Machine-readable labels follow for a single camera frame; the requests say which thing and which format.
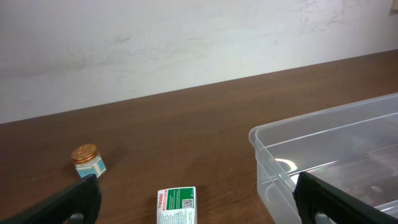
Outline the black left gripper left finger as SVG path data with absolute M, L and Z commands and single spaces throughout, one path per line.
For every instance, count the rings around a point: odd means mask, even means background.
M 3 224 L 94 224 L 101 208 L 98 178 L 89 174 L 32 207 L 3 220 Z

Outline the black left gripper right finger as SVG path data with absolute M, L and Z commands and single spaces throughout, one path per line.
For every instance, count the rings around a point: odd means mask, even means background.
M 293 192 L 303 224 L 335 223 L 397 224 L 394 218 L 308 173 L 301 172 Z

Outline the white green medicine box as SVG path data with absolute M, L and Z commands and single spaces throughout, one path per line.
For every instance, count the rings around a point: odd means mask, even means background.
M 197 224 L 196 187 L 159 190 L 157 224 Z

